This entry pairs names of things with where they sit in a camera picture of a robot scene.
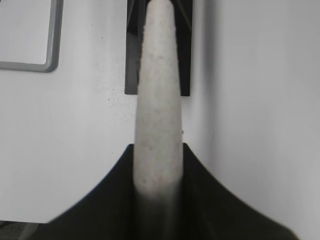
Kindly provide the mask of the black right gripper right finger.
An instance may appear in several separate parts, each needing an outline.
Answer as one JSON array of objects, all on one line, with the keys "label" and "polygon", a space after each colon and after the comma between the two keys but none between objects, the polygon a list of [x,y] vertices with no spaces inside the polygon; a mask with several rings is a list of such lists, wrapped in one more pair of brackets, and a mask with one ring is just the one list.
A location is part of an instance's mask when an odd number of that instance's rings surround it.
[{"label": "black right gripper right finger", "polygon": [[227,190],[183,144],[182,240],[296,240]]}]

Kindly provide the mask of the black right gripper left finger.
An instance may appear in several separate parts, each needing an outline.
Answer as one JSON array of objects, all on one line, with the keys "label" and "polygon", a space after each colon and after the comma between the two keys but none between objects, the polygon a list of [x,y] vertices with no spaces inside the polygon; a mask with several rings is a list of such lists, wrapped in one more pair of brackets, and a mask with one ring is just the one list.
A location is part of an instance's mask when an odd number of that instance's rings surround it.
[{"label": "black right gripper left finger", "polygon": [[84,198],[39,227],[31,240],[135,240],[133,144]]}]

